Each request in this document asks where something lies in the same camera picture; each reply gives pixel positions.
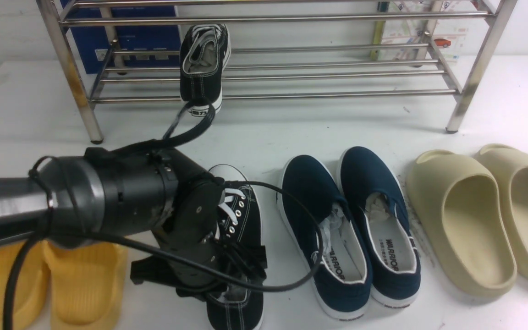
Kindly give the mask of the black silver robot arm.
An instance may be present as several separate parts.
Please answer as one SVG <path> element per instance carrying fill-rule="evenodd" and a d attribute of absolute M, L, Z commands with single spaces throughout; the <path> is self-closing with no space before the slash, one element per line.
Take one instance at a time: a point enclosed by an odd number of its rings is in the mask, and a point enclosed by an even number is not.
<path fill-rule="evenodd" d="M 159 251 L 134 261 L 134 284 L 152 282 L 180 296 L 262 291 L 266 249 L 256 234 L 237 236 L 256 215 L 251 189 L 225 182 L 170 148 L 39 159 L 27 177 L 0 178 L 0 247 L 28 239 L 76 249 L 96 242 L 125 245 L 151 231 Z"/>

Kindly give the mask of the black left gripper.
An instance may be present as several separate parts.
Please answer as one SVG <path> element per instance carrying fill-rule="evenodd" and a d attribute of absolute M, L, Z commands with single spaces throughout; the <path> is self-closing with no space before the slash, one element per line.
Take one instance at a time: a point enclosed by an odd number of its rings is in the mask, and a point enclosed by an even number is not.
<path fill-rule="evenodd" d="M 228 276 L 261 286 L 266 279 L 266 249 L 260 246 L 243 246 L 233 242 L 221 232 L 219 205 L 226 198 L 226 188 L 215 191 L 215 203 L 208 205 L 205 219 L 185 221 L 176 216 L 163 228 L 153 230 L 153 236 L 161 250 L 191 260 L 204 267 Z M 134 261 L 130 278 L 136 285 L 145 282 L 169 286 L 176 289 L 179 297 L 205 301 L 208 295 L 222 293 L 228 283 L 175 261 L 156 256 Z"/>

